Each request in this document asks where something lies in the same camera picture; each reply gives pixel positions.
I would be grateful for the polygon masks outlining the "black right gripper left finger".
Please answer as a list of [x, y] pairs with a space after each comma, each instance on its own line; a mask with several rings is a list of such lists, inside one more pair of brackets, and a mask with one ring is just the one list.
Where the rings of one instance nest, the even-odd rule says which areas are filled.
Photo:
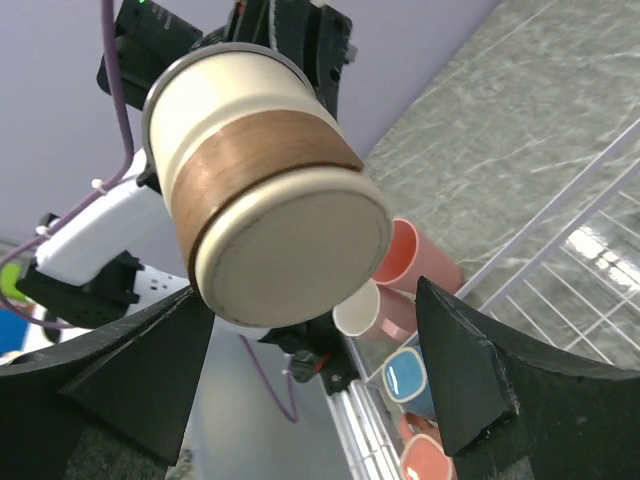
[[4, 479], [162, 479], [214, 315], [191, 288], [1, 368]]

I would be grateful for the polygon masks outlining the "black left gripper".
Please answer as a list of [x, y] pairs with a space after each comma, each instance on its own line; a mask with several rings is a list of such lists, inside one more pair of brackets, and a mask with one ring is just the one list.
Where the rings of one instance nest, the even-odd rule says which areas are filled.
[[269, 47], [296, 64], [332, 116], [338, 112], [342, 69], [355, 60], [351, 19], [308, 0], [238, 1], [224, 39]]

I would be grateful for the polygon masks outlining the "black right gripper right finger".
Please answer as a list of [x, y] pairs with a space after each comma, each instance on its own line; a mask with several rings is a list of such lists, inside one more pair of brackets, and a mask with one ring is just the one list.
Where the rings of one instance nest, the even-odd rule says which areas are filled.
[[639, 374], [562, 351], [417, 283], [418, 339], [461, 479], [636, 479]]

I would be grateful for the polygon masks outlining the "blue patterned mug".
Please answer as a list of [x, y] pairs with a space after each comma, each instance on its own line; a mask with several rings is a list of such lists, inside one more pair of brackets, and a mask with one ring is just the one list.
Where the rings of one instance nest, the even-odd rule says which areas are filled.
[[405, 346], [384, 362], [383, 385], [389, 398], [406, 412], [436, 422], [431, 386], [420, 346]]

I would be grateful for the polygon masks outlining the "pink mug white inside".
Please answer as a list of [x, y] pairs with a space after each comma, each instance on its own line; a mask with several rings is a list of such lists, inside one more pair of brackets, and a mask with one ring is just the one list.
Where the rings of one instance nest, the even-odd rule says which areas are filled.
[[336, 305], [332, 315], [336, 328], [354, 339], [399, 344], [417, 331], [415, 302], [372, 280]]

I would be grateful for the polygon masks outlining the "salmon tumbler cup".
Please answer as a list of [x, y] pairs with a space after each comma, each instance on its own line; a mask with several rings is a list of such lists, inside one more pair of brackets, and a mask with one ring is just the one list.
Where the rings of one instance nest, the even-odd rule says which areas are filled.
[[372, 280], [415, 295], [420, 277], [452, 294], [464, 283], [461, 269], [443, 250], [409, 220], [396, 218], [390, 247]]

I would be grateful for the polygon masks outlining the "steel cup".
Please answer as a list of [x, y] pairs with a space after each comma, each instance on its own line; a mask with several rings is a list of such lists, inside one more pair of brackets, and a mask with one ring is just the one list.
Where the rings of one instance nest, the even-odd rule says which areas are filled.
[[389, 208], [303, 71], [249, 43], [175, 61], [143, 109], [192, 286], [224, 320], [280, 328], [355, 293], [382, 262]]

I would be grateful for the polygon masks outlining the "salmon mug white inside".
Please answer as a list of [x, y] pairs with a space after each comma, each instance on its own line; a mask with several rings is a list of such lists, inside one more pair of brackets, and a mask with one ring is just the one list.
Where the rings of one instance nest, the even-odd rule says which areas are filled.
[[403, 479], [457, 479], [453, 460], [445, 454], [440, 431], [433, 422], [406, 412], [398, 421], [398, 433], [403, 443], [399, 465]]

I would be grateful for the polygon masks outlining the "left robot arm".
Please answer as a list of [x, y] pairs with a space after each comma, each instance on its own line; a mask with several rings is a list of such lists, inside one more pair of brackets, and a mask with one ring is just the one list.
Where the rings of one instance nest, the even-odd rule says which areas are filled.
[[23, 246], [29, 262], [17, 288], [50, 314], [47, 326], [95, 329], [140, 311], [185, 285], [144, 266], [131, 243], [166, 218], [150, 154], [136, 149], [128, 112], [141, 109], [172, 64], [210, 46], [258, 45], [302, 70], [330, 112], [342, 68], [355, 59], [351, 19], [311, 1], [238, 1], [226, 23], [203, 32], [154, 1], [101, 5], [104, 53], [97, 74], [114, 103], [124, 162], [63, 216], [45, 216]]

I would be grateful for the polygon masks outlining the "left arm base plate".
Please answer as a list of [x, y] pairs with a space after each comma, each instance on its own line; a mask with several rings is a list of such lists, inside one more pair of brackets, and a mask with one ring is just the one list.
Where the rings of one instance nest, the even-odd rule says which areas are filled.
[[329, 396], [360, 378], [330, 312], [298, 325], [271, 329], [259, 342], [275, 345], [289, 355], [287, 371], [297, 383], [308, 383], [319, 375]]

